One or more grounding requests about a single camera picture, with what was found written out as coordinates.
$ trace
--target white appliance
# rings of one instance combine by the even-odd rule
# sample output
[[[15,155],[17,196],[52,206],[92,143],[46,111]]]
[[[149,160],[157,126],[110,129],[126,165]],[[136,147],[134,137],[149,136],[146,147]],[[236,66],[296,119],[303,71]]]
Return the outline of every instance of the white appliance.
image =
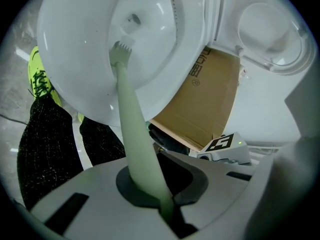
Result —
[[[50,81],[76,110],[119,126],[109,50],[132,44],[128,75],[146,121],[172,99],[204,46],[256,70],[308,69],[316,42],[288,0],[44,0],[37,40]]]

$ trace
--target pale green toothbrush handle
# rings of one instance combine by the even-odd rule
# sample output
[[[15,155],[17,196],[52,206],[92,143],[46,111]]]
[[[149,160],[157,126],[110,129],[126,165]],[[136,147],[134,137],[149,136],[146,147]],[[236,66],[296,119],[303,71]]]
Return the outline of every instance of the pale green toothbrush handle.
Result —
[[[136,91],[127,76],[127,69],[115,65],[121,131],[129,172],[135,184],[161,203],[161,215],[171,221],[174,203],[160,168]]]

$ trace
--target black knit pants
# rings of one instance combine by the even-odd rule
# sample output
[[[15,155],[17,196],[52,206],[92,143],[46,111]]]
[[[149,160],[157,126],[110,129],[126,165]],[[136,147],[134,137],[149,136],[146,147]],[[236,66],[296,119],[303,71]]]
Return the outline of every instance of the black knit pants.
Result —
[[[122,143],[109,126],[85,117],[80,133],[93,166],[125,157]],[[82,171],[72,117],[50,96],[37,98],[17,156],[25,207],[30,210],[42,197]]]

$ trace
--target neon yellow sneaker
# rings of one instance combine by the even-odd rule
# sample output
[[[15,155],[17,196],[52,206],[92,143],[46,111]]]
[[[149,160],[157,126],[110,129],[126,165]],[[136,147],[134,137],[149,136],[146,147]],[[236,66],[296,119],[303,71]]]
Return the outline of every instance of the neon yellow sneaker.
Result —
[[[82,123],[84,119],[85,119],[85,116],[78,112],[78,120],[80,121],[80,123]]]
[[[28,77],[34,99],[50,93],[54,102],[60,107],[62,106],[57,91],[55,91],[54,87],[50,83],[49,78],[47,77],[44,65],[42,64],[39,55],[38,46],[34,47],[30,54],[28,63]]]

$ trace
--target gray floor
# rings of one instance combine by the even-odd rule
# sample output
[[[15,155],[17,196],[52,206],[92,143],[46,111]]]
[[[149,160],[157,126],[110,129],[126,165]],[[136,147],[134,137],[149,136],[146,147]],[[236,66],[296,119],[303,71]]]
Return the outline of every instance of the gray floor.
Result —
[[[37,19],[42,0],[30,0],[0,46],[0,114],[27,123],[34,97],[29,93],[28,59],[37,44]],[[73,118],[73,132],[84,169],[91,167],[79,132],[77,111],[62,101]],[[8,196],[23,204],[17,175],[17,152],[26,125],[0,117],[0,180]],[[112,130],[122,141],[120,128]]]

